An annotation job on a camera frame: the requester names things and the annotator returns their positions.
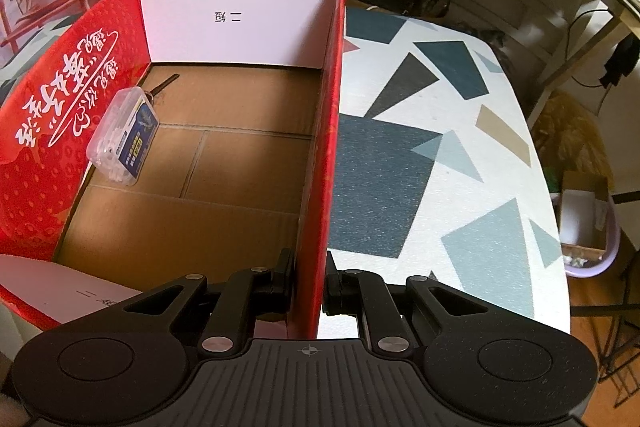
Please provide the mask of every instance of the open box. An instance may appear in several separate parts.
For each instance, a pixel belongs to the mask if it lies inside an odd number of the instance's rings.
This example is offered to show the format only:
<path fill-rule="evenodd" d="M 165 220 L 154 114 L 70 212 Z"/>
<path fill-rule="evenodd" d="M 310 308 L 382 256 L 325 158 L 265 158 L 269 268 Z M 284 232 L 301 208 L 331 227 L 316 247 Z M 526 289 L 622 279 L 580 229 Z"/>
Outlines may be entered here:
<path fill-rule="evenodd" d="M 565 172 L 558 216 L 562 254 L 599 261 L 607 248 L 608 208 L 605 176 Z"/>
<path fill-rule="evenodd" d="M 2 301 L 46 329 L 292 248 L 287 333 L 315 336 L 343 22 L 344 0 L 101 0 L 0 108 Z M 114 94 L 173 73 L 138 182 L 87 172 Z"/>

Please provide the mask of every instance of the blue label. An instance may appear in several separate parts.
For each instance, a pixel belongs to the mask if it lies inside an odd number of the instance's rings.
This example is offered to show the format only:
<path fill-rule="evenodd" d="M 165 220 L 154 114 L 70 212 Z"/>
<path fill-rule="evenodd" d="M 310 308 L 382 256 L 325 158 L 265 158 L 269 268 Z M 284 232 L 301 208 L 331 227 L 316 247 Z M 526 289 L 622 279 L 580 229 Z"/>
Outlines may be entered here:
<path fill-rule="evenodd" d="M 125 131 L 127 138 L 118 159 L 127 171 L 135 179 L 138 179 L 140 168 L 158 128 L 158 120 L 151 112 L 146 101 L 142 102 L 138 107 L 135 113 L 135 120 L 128 127 L 129 129 Z"/>

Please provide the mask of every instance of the clear plastic container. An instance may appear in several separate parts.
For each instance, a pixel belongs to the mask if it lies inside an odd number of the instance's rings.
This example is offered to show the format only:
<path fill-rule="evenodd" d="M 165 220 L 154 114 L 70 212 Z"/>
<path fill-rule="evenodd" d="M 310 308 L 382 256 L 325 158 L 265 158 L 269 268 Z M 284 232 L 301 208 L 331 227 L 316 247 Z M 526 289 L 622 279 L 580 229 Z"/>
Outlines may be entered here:
<path fill-rule="evenodd" d="M 141 87 L 116 93 L 98 124 L 86 155 L 112 182 L 133 185 L 158 129 L 158 117 Z"/>

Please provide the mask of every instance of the ribbed black surface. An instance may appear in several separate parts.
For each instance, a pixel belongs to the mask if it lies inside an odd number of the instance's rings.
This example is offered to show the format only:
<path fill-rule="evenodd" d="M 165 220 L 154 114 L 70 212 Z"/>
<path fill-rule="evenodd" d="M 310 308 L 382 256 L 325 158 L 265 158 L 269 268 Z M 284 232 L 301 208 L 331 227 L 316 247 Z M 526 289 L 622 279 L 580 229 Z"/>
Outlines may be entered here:
<path fill-rule="evenodd" d="M 32 427 L 52 427 L 37 421 Z M 446 409 L 407 362 L 380 360 L 360 340 L 253 341 L 206 362 L 166 409 L 131 427 L 475 427 Z M 578 426 L 567 421 L 562 426 Z"/>

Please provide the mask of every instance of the cardboard box bottom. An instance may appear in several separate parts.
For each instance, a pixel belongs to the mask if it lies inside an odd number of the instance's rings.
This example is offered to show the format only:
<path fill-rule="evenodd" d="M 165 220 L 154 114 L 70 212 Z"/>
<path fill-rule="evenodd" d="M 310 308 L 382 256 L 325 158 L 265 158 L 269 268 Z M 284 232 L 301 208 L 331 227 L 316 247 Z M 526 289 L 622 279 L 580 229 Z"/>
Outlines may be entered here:
<path fill-rule="evenodd" d="M 320 71 L 153 67 L 161 127 L 135 185 L 96 172 L 56 261 L 140 291 L 186 273 L 223 282 L 295 248 Z"/>

